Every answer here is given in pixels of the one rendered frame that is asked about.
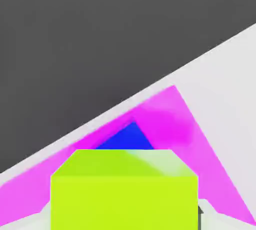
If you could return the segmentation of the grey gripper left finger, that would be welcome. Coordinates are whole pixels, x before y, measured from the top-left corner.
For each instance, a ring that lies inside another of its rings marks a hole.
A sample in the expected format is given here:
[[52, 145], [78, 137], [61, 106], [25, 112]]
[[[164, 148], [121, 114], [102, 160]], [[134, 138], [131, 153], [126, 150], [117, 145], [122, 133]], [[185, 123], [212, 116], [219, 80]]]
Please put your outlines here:
[[0, 230], [51, 230], [51, 203], [48, 202], [40, 213], [6, 224]]

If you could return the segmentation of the small yellow-green cube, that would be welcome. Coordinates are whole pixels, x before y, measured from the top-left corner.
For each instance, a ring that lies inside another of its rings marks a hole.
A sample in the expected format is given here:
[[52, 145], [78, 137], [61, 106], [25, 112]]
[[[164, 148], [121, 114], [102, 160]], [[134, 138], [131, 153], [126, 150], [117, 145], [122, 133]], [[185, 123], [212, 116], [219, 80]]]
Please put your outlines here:
[[198, 230], [198, 177], [171, 150], [77, 150], [51, 176], [50, 230]]

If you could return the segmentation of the large magenta box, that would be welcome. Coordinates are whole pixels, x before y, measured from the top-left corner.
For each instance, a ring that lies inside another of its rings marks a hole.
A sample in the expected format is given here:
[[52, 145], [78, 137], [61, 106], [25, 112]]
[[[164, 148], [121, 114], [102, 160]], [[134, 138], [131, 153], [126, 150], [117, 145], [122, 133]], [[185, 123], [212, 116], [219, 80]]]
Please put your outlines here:
[[170, 149], [199, 178], [198, 194], [219, 213], [256, 226], [252, 216], [214, 153], [177, 88], [171, 86], [45, 160], [0, 185], [0, 227], [39, 213], [50, 200], [53, 172], [77, 149]]

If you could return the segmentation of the small blue cube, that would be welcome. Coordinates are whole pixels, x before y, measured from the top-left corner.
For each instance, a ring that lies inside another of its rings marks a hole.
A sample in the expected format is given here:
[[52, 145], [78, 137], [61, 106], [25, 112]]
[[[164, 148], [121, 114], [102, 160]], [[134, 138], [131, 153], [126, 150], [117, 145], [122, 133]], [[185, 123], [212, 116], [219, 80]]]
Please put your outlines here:
[[144, 133], [131, 122], [112, 137], [96, 147], [98, 150], [153, 150]]

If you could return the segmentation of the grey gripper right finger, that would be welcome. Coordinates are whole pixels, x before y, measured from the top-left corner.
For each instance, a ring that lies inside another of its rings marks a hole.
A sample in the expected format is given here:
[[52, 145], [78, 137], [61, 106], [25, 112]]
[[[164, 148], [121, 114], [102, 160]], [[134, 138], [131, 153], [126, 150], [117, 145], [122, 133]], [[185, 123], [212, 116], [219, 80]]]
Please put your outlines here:
[[203, 211], [199, 230], [256, 230], [256, 226], [219, 214], [206, 199], [199, 199], [198, 205]]

